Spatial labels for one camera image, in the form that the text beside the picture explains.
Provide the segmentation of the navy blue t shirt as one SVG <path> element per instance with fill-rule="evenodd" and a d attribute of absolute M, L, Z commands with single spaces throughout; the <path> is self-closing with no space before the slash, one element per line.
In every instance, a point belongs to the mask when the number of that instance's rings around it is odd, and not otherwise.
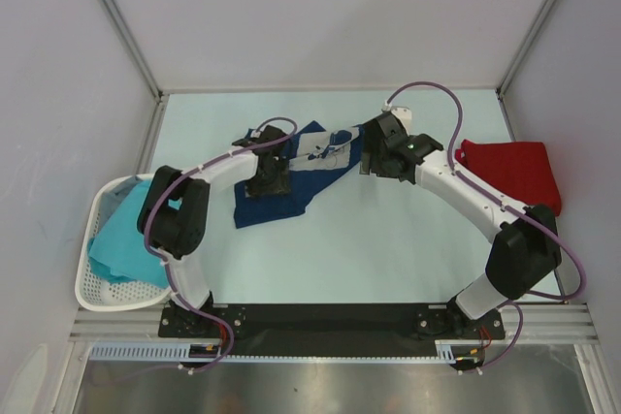
<path fill-rule="evenodd" d="M 252 197 L 247 181 L 235 185 L 235 226 L 242 229 L 304 214 L 318 193 L 360 163 L 363 135 L 361 125 L 328 131 L 311 121 L 280 152 L 288 163 L 288 193 Z"/>

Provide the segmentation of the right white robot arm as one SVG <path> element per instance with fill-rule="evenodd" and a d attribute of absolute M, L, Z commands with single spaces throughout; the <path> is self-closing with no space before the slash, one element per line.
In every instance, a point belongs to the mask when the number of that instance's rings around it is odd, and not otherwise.
<path fill-rule="evenodd" d="M 470 337 L 482 317 L 507 301 L 522 298 L 562 261 L 556 221 L 545 205 L 529 207 L 512 199 L 449 159 L 441 143 L 410 135 L 391 112 L 363 125 L 360 173 L 417 185 L 457 210 L 485 236 L 491 250 L 484 272 L 447 303 L 448 328 Z"/>

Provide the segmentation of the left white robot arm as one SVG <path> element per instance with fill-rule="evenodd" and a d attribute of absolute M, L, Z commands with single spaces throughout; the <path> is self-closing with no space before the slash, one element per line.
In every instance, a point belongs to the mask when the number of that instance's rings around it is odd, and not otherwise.
<path fill-rule="evenodd" d="M 183 308 L 181 325 L 191 334 L 207 334 L 213 311 L 204 306 L 212 291 L 200 261 L 191 255 L 207 229 L 210 196 L 240 182 L 265 176 L 278 184 L 286 171 L 279 154 L 295 135 L 285 133 L 268 119 L 222 154 L 187 169 L 168 165 L 150 176 L 150 186 L 137 220 L 146 251 L 163 267 L 170 297 Z"/>

